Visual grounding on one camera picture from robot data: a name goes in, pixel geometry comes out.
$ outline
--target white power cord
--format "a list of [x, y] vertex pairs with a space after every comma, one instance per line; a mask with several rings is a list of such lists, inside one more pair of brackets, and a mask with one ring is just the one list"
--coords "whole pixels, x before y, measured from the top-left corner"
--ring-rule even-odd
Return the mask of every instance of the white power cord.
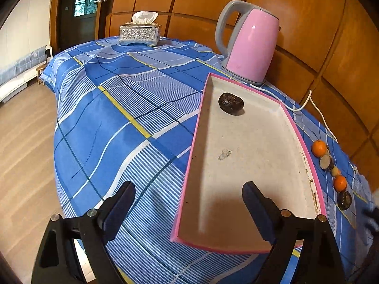
[[[263, 89], [263, 88], [261, 88], [261, 87], [257, 87], [257, 86], [255, 86], [255, 85], [252, 85], [252, 84], [249, 84], [249, 85], [250, 85], [251, 87], [257, 89], [257, 90], [260, 90], [260, 91], [262, 91], [262, 92], [268, 93], [268, 94], [270, 94], [271, 96], [273, 96], [274, 98], [276, 98], [277, 100], [283, 102], [283, 101], [282, 101], [278, 96], [276, 96], [274, 93], [272, 93], [272, 92], [270, 92], [270, 91], [268, 91], [268, 90], [265, 90], [265, 89]], [[333, 136], [334, 140], [338, 143], [336, 136], [331, 132], [331, 130], [329, 129], [328, 125], [326, 124], [325, 118], [324, 118], [323, 114], [321, 113], [320, 109], [317, 108], [317, 106], [316, 106], [315, 103], [313, 102], [312, 98], [310, 97], [311, 95], [312, 95], [312, 90], [309, 90], [309, 94], [308, 94], [308, 97], [307, 97], [306, 101], [305, 101], [304, 104], [303, 104], [300, 108], [298, 108], [298, 109], [290, 108], [290, 107], [287, 106], [284, 102], [283, 102], [283, 104], [284, 104], [284, 106], [285, 106], [288, 110], [290, 110], [290, 111], [292, 111], [292, 112], [298, 112], [298, 111], [301, 111], [302, 109], [304, 109], [304, 107], [306, 106], [306, 104], [307, 104], [308, 101], [310, 100], [310, 103], [313, 105], [313, 107], [315, 107], [315, 109], [317, 110], [317, 112], [321, 115], [321, 118], [323, 119], [323, 122], [324, 122], [325, 128], [330, 132], [330, 134]]]

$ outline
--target metal screw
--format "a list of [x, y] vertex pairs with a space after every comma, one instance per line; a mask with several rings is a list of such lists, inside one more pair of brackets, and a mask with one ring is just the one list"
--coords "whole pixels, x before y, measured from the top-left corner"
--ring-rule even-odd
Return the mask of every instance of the metal screw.
[[87, 211], [87, 216], [94, 217], [97, 214], [97, 209], [90, 209]]
[[281, 214], [283, 217], [286, 217], [286, 218], [288, 218], [288, 217], [291, 216], [291, 212], [290, 212], [289, 210], [287, 210], [287, 209], [283, 209], [283, 210], [281, 210], [281, 211], [280, 211], [280, 214]]
[[318, 215], [318, 216], [317, 216], [317, 219], [318, 219], [319, 221], [321, 221], [321, 222], [326, 222], [326, 220], [327, 220], [326, 216], [324, 216], [324, 215]]
[[60, 216], [61, 216], [60, 214], [56, 213], [56, 214], [51, 216], [51, 220], [55, 222], [59, 219]]

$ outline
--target gray plaid cloth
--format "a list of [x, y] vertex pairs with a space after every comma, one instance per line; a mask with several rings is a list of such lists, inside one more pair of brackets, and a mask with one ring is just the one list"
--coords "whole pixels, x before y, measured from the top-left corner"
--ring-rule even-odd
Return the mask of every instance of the gray plaid cloth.
[[38, 48], [26, 56], [19, 58], [13, 64], [5, 67], [5, 69], [0, 69], [0, 86], [24, 71], [46, 61], [45, 47]]

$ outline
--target tray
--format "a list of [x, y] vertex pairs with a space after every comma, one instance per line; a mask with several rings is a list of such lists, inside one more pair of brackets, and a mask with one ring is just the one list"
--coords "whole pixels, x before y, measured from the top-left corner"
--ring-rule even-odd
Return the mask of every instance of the tray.
[[[220, 109], [225, 92], [244, 100], [238, 115]], [[247, 181], [297, 217], [326, 214], [309, 152], [284, 105], [211, 73], [170, 240], [220, 253], [269, 252], [242, 200]]]

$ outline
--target white wall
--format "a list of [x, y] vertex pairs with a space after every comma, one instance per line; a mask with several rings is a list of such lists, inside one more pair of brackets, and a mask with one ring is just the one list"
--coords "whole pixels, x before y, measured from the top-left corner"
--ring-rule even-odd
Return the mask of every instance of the white wall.
[[0, 69], [50, 44], [50, 0], [20, 0], [0, 30]]

